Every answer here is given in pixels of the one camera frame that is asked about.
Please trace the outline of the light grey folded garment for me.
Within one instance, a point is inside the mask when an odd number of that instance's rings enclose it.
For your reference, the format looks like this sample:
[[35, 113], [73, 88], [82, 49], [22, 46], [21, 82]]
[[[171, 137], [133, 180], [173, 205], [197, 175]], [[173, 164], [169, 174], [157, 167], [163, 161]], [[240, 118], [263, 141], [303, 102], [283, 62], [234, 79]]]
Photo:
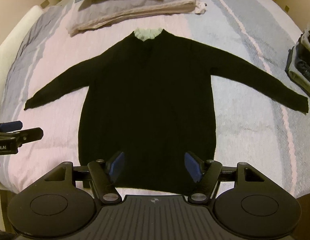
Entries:
[[293, 63], [288, 66], [288, 75], [292, 81], [299, 85], [299, 87], [301, 87], [305, 92], [310, 94], [310, 81], [302, 75]]

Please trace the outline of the white bed frame edge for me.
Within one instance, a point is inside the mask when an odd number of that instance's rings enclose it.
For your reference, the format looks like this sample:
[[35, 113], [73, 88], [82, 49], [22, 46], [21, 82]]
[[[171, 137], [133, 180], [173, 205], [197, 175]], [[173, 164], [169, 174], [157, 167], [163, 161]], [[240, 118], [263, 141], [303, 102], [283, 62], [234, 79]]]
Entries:
[[30, 28], [43, 14], [43, 9], [33, 6], [16, 24], [0, 45], [0, 99], [2, 97], [8, 71], [14, 62], [20, 45]]

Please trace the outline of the grey folded blanket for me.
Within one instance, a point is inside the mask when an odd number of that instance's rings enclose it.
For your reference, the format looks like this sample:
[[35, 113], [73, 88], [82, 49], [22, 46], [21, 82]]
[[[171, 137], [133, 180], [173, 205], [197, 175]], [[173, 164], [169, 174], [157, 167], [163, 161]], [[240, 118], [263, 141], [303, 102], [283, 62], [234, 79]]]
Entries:
[[196, 0], [82, 0], [73, 7], [66, 26], [71, 36], [132, 18], [192, 12]]

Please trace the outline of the beige folded blanket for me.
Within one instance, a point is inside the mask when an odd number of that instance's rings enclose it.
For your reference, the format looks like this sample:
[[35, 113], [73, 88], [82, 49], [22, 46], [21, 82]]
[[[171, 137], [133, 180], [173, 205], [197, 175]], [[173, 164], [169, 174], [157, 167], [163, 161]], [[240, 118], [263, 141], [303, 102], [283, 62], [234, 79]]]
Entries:
[[110, 0], [83, 2], [74, 9], [66, 26], [71, 36], [83, 31], [103, 28], [132, 18], [170, 14], [203, 14], [207, 4], [200, 0], [176, 0], [146, 5], [142, 0]]

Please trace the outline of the striped bed cover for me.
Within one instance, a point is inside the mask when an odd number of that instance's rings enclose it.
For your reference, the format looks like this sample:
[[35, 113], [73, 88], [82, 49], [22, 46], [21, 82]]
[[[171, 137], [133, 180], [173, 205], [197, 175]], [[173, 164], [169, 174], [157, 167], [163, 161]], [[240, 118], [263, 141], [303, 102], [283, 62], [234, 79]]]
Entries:
[[5, 89], [2, 121], [39, 127], [41, 140], [0, 157], [0, 182], [19, 193], [64, 161], [124, 152], [120, 189], [187, 193], [184, 156], [250, 163], [278, 181], [302, 154], [305, 96], [268, 73], [255, 52], [227, 52], [227, 30], [200, 16], [152, 16], [71, 36], [75, 4], [52, 9], [24, 44]]

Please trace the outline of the black knit sweater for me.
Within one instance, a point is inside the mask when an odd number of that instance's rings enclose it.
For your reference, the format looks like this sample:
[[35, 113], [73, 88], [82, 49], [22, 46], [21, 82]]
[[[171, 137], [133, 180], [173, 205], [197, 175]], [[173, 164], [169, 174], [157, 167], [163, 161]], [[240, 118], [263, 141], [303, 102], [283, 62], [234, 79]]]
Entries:
[[216, 120], [213, 75], [243, 83], [295, 111], [308, 100], [276, 78], [227, 51], [163, 30], [142, 41], [130, 34], [103, 54], [63, 72], [26, 101], [26, 109], [88, 88], [80, 115], [82, 165], [125, 154], [117, 187], [188, 195], [184, 164], [190, 151], [214, 158]]

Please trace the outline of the dark folded jeans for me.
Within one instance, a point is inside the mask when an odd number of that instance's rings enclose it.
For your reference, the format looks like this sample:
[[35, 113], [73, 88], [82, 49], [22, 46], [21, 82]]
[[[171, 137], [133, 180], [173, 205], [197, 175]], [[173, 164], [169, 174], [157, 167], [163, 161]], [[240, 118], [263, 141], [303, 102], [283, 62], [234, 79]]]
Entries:
[[288, 75], [288, 66], [293, 63], [304, 77], [310, 81], [310, 51], [298, 41], [295, 46], [289, 50], [285, 72]]

